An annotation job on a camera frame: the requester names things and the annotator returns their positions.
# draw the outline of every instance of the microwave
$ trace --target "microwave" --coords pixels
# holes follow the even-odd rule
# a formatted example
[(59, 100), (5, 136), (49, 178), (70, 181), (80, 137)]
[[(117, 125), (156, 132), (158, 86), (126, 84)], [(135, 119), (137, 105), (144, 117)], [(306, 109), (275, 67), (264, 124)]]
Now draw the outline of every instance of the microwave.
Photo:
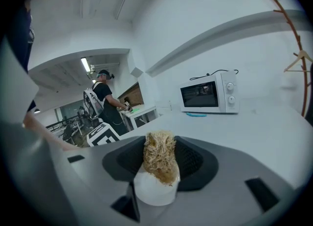
[(183, 112), (238, 113), (239, 93), (236, 71), (215, 73), (179, 86)]

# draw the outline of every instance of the microwave knob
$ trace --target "microwave knob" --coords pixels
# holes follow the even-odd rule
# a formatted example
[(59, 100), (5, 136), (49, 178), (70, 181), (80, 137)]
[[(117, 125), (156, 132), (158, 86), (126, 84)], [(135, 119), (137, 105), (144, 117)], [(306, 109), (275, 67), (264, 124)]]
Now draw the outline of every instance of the microwave knob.
[(233, 83), (227, 83), (226, 87), (229, 91), (232, 91), (234, 89), (234, 84)]
[(232, 95), (228, 98), (228, 102), (229, 102), (230, 104), (235, 103), (235, 101), (236, 101), (236, 99), (235, 99), (235, 97), (232, 96)]

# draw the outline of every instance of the man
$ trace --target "man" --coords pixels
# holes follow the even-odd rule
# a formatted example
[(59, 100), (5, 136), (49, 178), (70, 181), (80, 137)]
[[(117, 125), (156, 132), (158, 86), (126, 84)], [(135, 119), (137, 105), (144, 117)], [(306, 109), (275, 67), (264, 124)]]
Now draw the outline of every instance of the man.
[(109, 123), (112, 128), (121, 136), (127, 133), (127, 129), (123, 123), (123, 120), (118, 113), (116, 107), (124, 109), (124, 104), (115, 100), (112, 97), (112, 92), (107, 85), (107, 80), (109, 80), (110, 73), (105, 69), (101, 70), (99, 74), (97, 74), (97, 81), (92, 85), (92, 90), (95, 92), (97, 97), (103, 103), (103, 111), (99, 115), (99, 117), (106, 123)]
[[(31, 46), (34, 41), (34, 32), (30, 28), (30, 1), (31, 0), (26, 0), (24, 6), (16, 13), (6, 34), (16, 58), (26, 72), (28, 72), (27, 65)], [(48, 142), (57, 143), (63, 150), (79, 149), (76, 146), (62, 141), (38, 122), (31, 112), (31, 109), (35, 106), (35, 103), (32, 102), (25, 116), (24, 125), (27, 129), (39, 134)]]

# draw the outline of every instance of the fluorescent light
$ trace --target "fluorescent light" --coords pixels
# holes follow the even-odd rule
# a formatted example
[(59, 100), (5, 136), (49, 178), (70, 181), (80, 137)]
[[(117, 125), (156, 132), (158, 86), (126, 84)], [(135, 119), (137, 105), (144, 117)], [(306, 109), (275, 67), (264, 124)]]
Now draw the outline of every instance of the fluorescent light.
[(88, 63), (87, 63), (86, 58), (84, 57), (84, 58), (82, 58), (81, 60), (82, 60), (82, 63), (83, 63), (83, 65), (84, 65), (84, 67), (85, 67), (85, 70), (86, 70), (87, 72), (90, 72), (90, 68), (89, 68), (89, 65), (88, 65)]

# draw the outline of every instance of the white countertop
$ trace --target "white countertop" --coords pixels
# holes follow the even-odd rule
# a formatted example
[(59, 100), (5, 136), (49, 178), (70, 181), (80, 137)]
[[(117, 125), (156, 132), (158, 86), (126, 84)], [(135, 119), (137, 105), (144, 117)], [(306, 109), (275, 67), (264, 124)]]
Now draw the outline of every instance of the white countertop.
[(246, 152), (294, 188), (305, 183), (312, 167), (313, 127), (294, 109), (266, 98), (243, 99), (239, 114), (190, 117), (172, 111), (121, 139), (155, 130)]
[(146, 111), (150, 111), (155, 109), (156, 107), (153, 105), (145, 105), (145, 104), (140, 104), (140, 105), (136, 105), (132, 107), (133, 110), (134, 109), (139, 109), (138, 111), (134, 112), (134, 113), (130, 113), (129, 111), (119, 111), (120, 113), (122, 113), (123, 115), (125, 115), (128, 118), (131, 118), (133, 116), (139, 116), (141, 113), (145, 113)]

